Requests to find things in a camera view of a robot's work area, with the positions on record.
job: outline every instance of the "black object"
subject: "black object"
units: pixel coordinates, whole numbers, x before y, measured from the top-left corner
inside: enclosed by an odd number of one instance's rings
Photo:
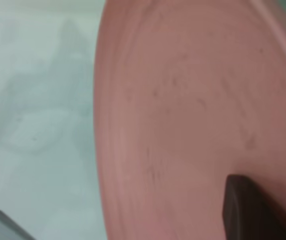
[[[223,220],[227,240],[286,240],[286,228],[246,176],[227,177]]]

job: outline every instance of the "gray object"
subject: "gray object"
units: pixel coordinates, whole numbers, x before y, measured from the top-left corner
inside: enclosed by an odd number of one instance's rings
[[[18,224],[0,211],[0,240],[35,240]]]

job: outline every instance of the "white surface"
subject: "white surface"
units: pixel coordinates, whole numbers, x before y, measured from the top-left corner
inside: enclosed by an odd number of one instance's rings
[[[0,209],[38,240],[106,239],[92,112],[102,8],[0,0]]]

